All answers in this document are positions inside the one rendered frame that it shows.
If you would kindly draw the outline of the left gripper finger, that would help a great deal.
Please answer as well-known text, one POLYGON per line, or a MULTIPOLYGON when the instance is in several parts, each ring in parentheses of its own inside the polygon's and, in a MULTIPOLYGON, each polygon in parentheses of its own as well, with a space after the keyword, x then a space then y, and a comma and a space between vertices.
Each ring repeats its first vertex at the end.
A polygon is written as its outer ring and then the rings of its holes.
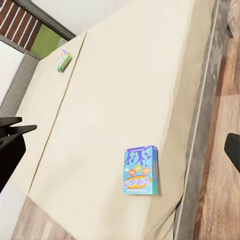
POLYGON ((10 127, 11 125, 21 123, 22 117, 0 117, 0 129, 10 127))
POLYGON ((31 131, 36 130, 38 127, 37 125, 23 125, 23 126, 7 126, 7 133, 9 136, 15 135, 15 134, 26 134, 31 131))

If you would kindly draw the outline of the board game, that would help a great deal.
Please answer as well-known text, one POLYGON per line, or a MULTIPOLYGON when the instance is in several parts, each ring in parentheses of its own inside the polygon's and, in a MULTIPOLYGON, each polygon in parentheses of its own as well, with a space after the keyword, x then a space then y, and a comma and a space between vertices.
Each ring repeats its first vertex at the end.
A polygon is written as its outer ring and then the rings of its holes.
POLYGON ((54 64, 58 72, 62 72, 67 63, 70 61, 71 57, 65 49, 62 50, 58 58, 55 60, 54 64))
POLYGON ((125 149, 123 187, 126 195, 157 195, 157 147, 125 149))

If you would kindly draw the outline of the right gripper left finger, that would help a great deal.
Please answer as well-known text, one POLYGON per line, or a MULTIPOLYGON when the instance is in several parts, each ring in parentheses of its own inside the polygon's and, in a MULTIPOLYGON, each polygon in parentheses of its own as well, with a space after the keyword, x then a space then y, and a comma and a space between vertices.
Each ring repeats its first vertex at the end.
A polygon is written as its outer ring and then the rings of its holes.
POLYGON ((26 153, 22 133, 0 138, 0 193, 26 153))

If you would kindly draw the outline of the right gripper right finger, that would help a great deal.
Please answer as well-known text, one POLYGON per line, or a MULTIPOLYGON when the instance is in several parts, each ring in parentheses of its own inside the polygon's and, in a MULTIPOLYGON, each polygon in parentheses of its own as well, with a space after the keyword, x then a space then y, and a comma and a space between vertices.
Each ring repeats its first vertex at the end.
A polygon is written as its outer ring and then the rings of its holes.
POLYGON ((229 133, 227 135, 224 151, 240 173, 240 135, 229 133))

